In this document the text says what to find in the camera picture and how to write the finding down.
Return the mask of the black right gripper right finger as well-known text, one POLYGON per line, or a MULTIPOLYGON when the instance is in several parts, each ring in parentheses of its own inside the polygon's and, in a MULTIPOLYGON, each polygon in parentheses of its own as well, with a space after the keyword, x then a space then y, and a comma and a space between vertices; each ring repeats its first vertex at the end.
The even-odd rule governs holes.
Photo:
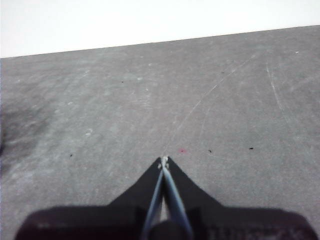
POLYGON ((302 215, 279 208, 234 207, 196 185, 168 156, 165 162, 196 240, 316 240, 302 215))

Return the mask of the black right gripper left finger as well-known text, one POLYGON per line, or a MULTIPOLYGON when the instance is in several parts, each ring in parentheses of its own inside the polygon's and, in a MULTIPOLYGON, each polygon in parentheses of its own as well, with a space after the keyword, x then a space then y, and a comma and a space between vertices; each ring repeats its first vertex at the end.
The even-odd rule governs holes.
POLYGON ((137 240, 161 172, 157 158, 142 176, 107 205, 54 206, 22 223, 17 240, 137 240))

